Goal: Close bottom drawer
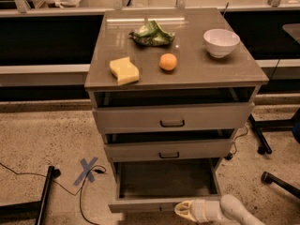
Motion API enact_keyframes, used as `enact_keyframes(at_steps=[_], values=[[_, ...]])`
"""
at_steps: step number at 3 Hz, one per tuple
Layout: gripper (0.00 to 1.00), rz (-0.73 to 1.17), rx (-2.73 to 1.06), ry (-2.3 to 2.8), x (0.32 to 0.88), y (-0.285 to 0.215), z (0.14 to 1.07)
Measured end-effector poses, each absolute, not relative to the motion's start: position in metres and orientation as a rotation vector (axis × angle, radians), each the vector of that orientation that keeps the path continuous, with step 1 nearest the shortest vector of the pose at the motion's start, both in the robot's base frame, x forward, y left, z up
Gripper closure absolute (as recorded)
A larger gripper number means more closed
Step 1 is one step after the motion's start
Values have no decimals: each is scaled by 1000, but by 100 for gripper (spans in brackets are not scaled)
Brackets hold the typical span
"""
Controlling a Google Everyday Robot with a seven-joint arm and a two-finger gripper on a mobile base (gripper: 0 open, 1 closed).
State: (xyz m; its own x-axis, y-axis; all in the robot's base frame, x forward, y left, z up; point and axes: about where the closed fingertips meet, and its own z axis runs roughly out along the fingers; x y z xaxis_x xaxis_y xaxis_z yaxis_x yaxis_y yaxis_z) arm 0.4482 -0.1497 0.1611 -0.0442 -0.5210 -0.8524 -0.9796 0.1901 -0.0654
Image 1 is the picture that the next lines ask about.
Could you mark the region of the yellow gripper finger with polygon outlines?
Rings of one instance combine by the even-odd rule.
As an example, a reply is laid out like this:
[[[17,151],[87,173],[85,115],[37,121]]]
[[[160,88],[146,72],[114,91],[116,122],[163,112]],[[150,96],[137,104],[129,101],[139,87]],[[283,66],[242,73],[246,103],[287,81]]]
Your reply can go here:
[[[192,220],[192,216],[189,213],[190,201],[180,202],[174,207],[174,212],[181,218]]]

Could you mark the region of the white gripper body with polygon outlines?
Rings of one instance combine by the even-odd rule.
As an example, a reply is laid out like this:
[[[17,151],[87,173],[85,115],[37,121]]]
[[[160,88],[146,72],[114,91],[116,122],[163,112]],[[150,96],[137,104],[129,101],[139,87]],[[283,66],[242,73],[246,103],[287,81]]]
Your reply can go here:
[[[192,220],[198,223],[209,221],[219,223],[230,223],[231,219],[227,218],[221,208],[219,201],[193,200],[190,202],[189,214]]]

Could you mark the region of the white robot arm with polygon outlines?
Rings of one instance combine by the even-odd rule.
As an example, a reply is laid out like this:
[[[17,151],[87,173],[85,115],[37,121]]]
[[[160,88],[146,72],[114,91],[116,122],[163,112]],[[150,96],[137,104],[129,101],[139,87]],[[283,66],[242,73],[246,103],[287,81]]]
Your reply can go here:
[[[217,222],[220,225],[265,225],[254,217],[233,195],[223,195],[218,201],[196,199],[180,202],[176,215],[196,223]]]

